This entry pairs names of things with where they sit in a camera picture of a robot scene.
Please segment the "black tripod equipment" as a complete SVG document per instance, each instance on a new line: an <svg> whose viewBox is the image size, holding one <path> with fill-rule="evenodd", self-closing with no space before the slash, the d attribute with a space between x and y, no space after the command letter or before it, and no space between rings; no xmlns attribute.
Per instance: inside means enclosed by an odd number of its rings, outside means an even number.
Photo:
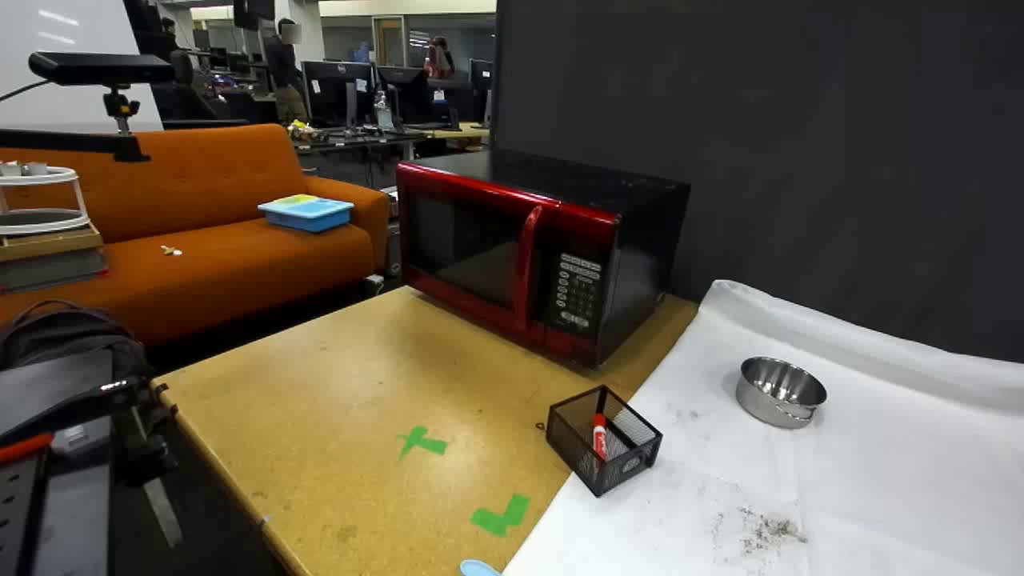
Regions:
<svg viewBox="0 0 1024 576"><path fill-rule="evenodd" d="M118 484L140 488L163 537L182 542L163 496L175 453L159 436L175 411L159 395L137 379L0 392L0 576L105 576Z"/></svg>

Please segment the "orange sofa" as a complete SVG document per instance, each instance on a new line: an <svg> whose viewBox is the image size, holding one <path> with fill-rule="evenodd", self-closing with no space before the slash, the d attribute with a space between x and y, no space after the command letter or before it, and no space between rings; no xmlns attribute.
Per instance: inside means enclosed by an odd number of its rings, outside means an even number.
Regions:
<svg viewBox="0 0 1024 576"><path fill-rule="evenodd" d="M7 159L71 167L102 234L90 279L0 292L9 322L43 301L95 308L140 344L163 347L263 311L352 287L387 256L379 188L308 176L283 125L140 130L140 162L87 149L7 148ZM352 204L352 222L304 234L258 210L284 196Z"/></svg>

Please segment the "white table cloth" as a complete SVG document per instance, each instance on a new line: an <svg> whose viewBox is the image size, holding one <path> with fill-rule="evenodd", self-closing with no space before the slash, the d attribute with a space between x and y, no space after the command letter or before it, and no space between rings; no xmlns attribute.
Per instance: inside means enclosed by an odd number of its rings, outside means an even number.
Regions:
<svg viewBox="0 0 1024 576"><path fill-rule="evenodd" d="M746 360L817 373L803 429L737 402ZM630 396L655 465L570 480L506 576L1024 576L1024 364L945 351L719 279Z"/></svg>

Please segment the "red white marker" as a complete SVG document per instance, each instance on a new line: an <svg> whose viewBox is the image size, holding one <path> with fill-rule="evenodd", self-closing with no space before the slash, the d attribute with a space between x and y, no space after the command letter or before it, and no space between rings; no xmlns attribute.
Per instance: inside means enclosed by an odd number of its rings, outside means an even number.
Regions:
<svg viewBox="0 0 1024 576"><path fill-rule="evenodd" d="M605 413L591 417L591 450L596 450L598 461L607 461L607 453L610 453Z"/></svg>

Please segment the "white round stand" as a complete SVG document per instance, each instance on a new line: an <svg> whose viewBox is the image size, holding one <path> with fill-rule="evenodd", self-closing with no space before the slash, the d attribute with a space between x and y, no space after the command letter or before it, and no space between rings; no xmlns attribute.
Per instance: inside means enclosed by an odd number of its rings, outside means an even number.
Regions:
<svg viewBox="0 0 1024 576"><path fill-rule="evenodd" d="M0 167L0 234L34 236L90 227L81 176L71 167L7 159Z"/></svg>

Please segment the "red black microwave oven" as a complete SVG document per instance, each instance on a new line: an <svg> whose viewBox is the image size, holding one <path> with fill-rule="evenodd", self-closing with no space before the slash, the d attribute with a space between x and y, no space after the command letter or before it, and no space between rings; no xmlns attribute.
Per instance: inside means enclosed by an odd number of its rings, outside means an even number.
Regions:
<svg viewBox="0 0 1024 576"><path fill-rule="evenodd" d="M396 167L403 283L566 361L602 364L664 301L690 186L484 149Z"/></svg>

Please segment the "black backdrop curtain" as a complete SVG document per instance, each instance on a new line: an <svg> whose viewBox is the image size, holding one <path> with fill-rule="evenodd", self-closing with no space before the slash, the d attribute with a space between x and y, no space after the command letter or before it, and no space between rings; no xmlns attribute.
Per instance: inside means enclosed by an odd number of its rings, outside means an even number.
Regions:
<svg viewBox="0 0 1024 576"><path fill-rule="evenodd" d="M1024 0L496 0L496 142L679 179L739 279L1024 360Z"/></svg>

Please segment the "black mesh box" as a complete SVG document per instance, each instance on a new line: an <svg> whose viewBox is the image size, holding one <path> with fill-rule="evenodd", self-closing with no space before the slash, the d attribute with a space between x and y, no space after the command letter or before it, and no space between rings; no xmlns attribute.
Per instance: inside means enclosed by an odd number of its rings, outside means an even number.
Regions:
<svg viewBox="0 0 1024 576"><path fill-rule="evenodd" d="M655 465L664 432L598 383L547 411L547 444L591 496L605 496Z"/></svg>

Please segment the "black backpack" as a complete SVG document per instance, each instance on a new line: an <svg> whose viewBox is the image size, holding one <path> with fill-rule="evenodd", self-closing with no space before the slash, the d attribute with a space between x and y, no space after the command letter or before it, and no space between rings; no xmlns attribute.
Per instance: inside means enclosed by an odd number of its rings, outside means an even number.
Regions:
<svg viewBox="0 0 1024 576"><path fill-rule="evenodd" d="M0 331L0 439L58 432L153 396L140 340L112 318L43 301Z"/></svg>

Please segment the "standing person in background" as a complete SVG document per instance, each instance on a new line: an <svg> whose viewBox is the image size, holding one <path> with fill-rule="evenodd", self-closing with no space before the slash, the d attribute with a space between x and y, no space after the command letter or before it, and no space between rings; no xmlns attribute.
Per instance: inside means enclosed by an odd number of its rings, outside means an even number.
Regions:
<svg viewBox="0 0 1024 576"><path fill-rule="evenodd" d="M308 106L297 88L302 71L296 63L296 39L297 39L296 18L283 18L275 33L266 39L270 83L284 125L308 119Z"/></svg>

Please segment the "round metal bowl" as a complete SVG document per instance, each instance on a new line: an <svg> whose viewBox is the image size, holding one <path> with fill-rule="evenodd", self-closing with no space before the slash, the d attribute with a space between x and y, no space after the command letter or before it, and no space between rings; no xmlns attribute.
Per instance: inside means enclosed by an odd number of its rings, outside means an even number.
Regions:
<svg viewBox="0 0 1024 576"><path fill-rule="evenodd" d="M765 425L803 429L827 399L827 383L799 364L765 356L739 364L737 402Z"/></svg>

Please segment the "light blue object at edge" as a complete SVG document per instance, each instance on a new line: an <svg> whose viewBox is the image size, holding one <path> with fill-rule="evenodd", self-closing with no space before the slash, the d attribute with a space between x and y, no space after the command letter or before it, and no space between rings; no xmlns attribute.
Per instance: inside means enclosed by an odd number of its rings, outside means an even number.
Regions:
<svg viewBox="0 0 1024 576"><path fill-rule="evenodd" d="M484 561L461 561L461 576L502 576L502 572Z"/></svg>

